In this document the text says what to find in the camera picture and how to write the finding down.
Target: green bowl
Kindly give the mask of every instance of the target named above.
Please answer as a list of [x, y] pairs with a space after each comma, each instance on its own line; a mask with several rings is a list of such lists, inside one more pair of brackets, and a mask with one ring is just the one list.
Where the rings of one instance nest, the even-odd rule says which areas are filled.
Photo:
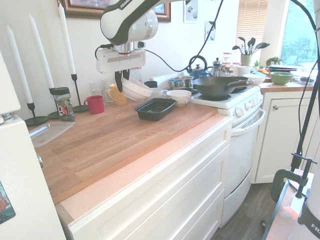
[[286, 85], [293, 77], [293, 74], [289, 72], [273, 71], [270, 74], [271, 81], [276, 85]]

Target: potted plant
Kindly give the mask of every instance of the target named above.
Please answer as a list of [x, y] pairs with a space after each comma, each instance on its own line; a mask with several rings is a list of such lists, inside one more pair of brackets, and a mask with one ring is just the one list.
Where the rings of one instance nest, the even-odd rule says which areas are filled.
[[244, 42], [241, 46], [234, 46], [232, 50], [239, 49], [241, 52], [241, 65], [242, 66], [250, 66], [252, 55], [257, 52], [259, 49], [264, 49], [270, 45], [270, 43], [261, 42], [255, 46], [256, 39], [252, 37], [248, 42], [246, 46], [246, 40], [239, 36], [240, 40]]
[[266, 67], [269, 67], [270, 65], [273, 65], [273, 64], [282, 64], [283, 60], [280, 58], [280, 57], [277, 57], [277, 56], [274, 56], [274, 57], [271, 57], [269, 58], [266, 62], [265, 62], [265, 65]]
[[255, 60], [253, 68], [254, 68], [256, 71], [258, 71], [259, 67], [260, 67], [260, 62], [259, 62], [259, 60]]

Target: oven handle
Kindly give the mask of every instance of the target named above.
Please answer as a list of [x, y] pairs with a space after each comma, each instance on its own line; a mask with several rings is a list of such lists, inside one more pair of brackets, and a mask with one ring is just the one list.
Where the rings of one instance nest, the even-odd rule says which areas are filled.
[[240, 135], [246, 134], [247, 132], [251, 131], [255, 127], [259, 126], [262, 123], [262, 121], [264, 120], [265, 116], [266, 116], [266, 111], [263, 110], [263, 109], [259, 109], [258, 115], [260, 116], [260, 118], [254, 124], [252, 124], [252, 125], [250, 125], [250, 126], [248, 126], [246, 128], [240, 128], [240, 129], [231, 130], [231, 137], [235, 137], [235, 136], [240, 136]]

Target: stove knob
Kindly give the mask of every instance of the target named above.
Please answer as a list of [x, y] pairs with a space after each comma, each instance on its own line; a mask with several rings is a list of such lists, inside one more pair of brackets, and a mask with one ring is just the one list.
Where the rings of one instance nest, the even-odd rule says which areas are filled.
[[260, 103], [260, 100], [259, 100], [259, 98], [258, 97], [254, 97], [254, 100], [255, 100], [255, 102], [256, 102], [256, 104], [259, 104]]
[[245, 111], [241, 107], [236, 107], [235, 114], [238, 118], [241, 118], [245, 115]]
[[249, 110], [250, 108], [252, 108], [252, 103], [251, 102], [246, 102], [245, 103], [245, 109]]
[[250, 103], [252, 104], [252, 107], [255, 107], [257, 105], [257, 102], [254, 98], [250, 100]]
[[264, 100], [264, 96], [259, 95], [259, 96], [258, 96], [258, 99], [259, 99], [260, 102], [262, 102], [262, 101]]

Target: white stove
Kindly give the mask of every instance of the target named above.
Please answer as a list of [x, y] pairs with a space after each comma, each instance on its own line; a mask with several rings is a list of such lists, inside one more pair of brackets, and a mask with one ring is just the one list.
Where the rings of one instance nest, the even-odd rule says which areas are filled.
[[203, 100], [201, 94], [189, 102], [218, 108], [218, 113], [232, 118], [229, 157], [225, 164], [225, 190], [220, 227], [236, 213], [251, 186], [251, 168], [257, 141], [258, 126], [265, 117], [260, 106], [264, 97], [258, 86], [249, 86], [241, 93], [232, 93], [221, 101]]
[[252, 116], [261, 106], [264, 97], [258, 86], [248, 86], [248, 90], [241, 93], [231, 93], [230, 98], [221, 101], [200, 99], [201, 94], [194, 95], [189, 102], [206, 105], [218, 109], [218, 113], [232, 118], [232, 126], [236, 126]]

